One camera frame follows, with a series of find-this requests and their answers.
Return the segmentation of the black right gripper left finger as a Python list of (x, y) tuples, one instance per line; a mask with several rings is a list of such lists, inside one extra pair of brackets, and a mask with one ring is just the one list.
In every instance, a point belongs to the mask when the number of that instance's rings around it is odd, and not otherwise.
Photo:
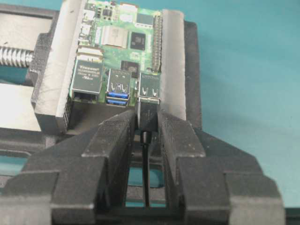
[(30, 156), (0, 197), (3, 225), (89, 225), (100, 209), (123, 207), (135, 112)]

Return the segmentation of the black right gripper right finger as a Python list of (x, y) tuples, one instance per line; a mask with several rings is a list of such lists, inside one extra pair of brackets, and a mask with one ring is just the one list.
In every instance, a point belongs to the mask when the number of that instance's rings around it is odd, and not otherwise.
[(283, 225), (274, 180), (256, 158), (189, 122), (158, 113), (167, 207), (185, 225)]

